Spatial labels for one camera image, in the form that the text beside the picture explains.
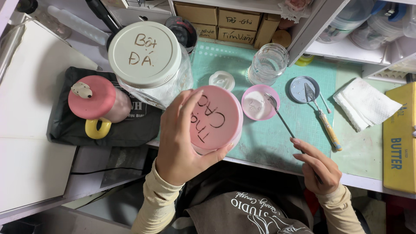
yellow mug handle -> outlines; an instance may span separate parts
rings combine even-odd
[[[98,119],[87,119],[85,121],[85,132],[87,136],[89,136],[92,139],[101,139],[105,137],[108,132],[110,131],[111,122],[105,122],[101,124],[100,130],[97,130],[97,123]]]

dog figurine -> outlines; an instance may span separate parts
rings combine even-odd
[[[71,87],[72,92],[80,96],[82,98],[91,98],[92,97],[92,91],[89,89],[89,86],[82,82],[77,82]]]

long sleeve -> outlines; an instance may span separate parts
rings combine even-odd
[[[175,216],[173,202],[183,185],[173,186],[164,181],[156,171],[155,162],[156,160],[143,184],[144,202],[131,228],[133,234],[159,233]]]
[[[364,234],[351,205],[351,193],[339,184],[338,189],[328,195],[317,195],[327,217],[329,234]]]

black bag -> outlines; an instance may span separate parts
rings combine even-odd
[[[111,124],[109,133],[102,139],[92,139],[85,133],[85,119],[76,116],[69,108],[68,94],[71,86],[89,75],[102,76],[125,92],[131,100],[133,109],[123,121]],[[139,101],[124,90],[117,82],[116,75],[110,72],[98,72],[88,69],[70,67],[65,72],[65,81],[59,96],[58,105],[50,126],[50,141],[69,145],[97,145],[135,147],[156,138],[159,133],[162,110]]]

hand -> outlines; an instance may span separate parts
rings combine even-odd
[[[179,186],[224,159],[233,143],[199,155],[191,145],[191,113],[202,96],[199,91],[190,96],[192,90],[182,91],[168,106],[161,117],[159,152],[156,171],[171,185]]]
[[[293,147],[305,152],[305,154],[293,154],[293,156],[297,160],[305,162],[302,166],[302,172],[305,176],[306,187],[320,195],[335,191],[342,176],[342,172],[338,170],[338,165],[314,146],[297,138],[290,138],[290,141],[293,143]],[[323,184],[318,182],[314,171],[321,177]]]

